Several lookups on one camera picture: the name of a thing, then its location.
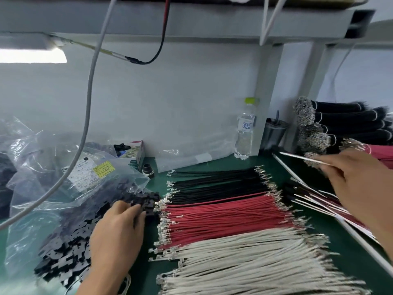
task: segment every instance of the yellow label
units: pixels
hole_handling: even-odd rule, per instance
[[[115,168],[109,161],[105,163],[101,163],[99,166],[93,168],[93,171],[97,174],[98,177],[102,178],[105,175],[108,175],[110,172],[114,171]]]

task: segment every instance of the table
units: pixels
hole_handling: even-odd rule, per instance
[[[302,161],[296,158],[280,156],[280,158],[287,163],[306,183],[312,184],[318,188],[326,191],[331,191],[331,186],[327,179],[318,173],[315,169],[307,167]],[[155,172],[157,168],[154,158],[145,158],[145,163],[150,163]],[[290,176],[272,157],[250,157],[247,160],[239,160],[233,156],[214,160],[207,163],[202,163],[196,166],[183,168],[187,171],[216,171],[229,169],[243,169],[252,166],[264,165],[268,173],[273,178],[272,180],[280,187]],[[151,179],[147,188],[152,191],[159,192],[160,195],[166,193],[166,181],[169,177],[164,173],[156,173],[155,178]],[[349,234],[341,228],[341,226],[330,216],[322,215],[307,208],[296,207],[304,209],[302,215],[311,217],[310,223],[319,233],[324,233],[330,237],[331,244],[329,248],[332,252],[340,253],[339,256],[332,256],[336,267],[344,272],[346,275],[354,276],[357,279],[366,281],[367,287],[376,295],[391,294],[393,290],[393,279],[386,274],[386,272],[364,251],[364,249],[356,243]],[[0,259],[3,261],[5,256],[6,245],[5,231],[0,232]],[[155,223],[147,223],[145,228],[145,239],[138,259],[130,270],[132,277],[131,287],[128,294],[132,295],[154,295],[159,291],[159,286],[156,285],[156,276],[159,273],[167,272],[176,267],[175,261],[161,261],[161,262],[147,262],[150,257],[148,249],[153,246],[153,242],[158,238]],[[381,253],[383,250],[376,246],[376,249]],[[6,280],[5,269],[3,265],[0,266],[0,293],[2,292],[2,285],[12,284],[12,281]],[[65,289],[59,288],[56,292],[47,293],[50,295],[64,294]],[[68,295],[74,294],[75,289],[71,290]]]

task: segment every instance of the water bottle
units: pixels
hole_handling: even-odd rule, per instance
[[[238,134],[235,144],[234,156],[242,160],[247,159],[250,156],[252,131],[255,118],[254,102],[254,98],[246,98],[244,100],[244,103],[246,104],[244,108],[244,113],[238,117]]]

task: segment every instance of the metal post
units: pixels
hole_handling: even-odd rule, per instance
[[[258,155],[259,147],[261,146],[263,130],[265,129],[283,47],[283,44],[261,46],[262,56],[255,89],[255,98],[259,99],[259,104],[255,112],[256,120],[253,130],[251,155]]]
[[[299,96],[306,96],[311,100],[316,100],[321,89],[323,80],[330,61],[334,54],[333,44],[326,45],[324,42],[314,42],[303,81],[299,89]],[[293,121],[287,129],[284,141],[284,149],[288,152],[295,152],[297,144],[297,122]]]

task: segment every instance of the fluorescent light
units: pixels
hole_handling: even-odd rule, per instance
[[[67,58],[59,48],[0,49],[0,63],[67,63]]]
[[[42,33],[0,34],[0,63],[67,63],[66,55]]]

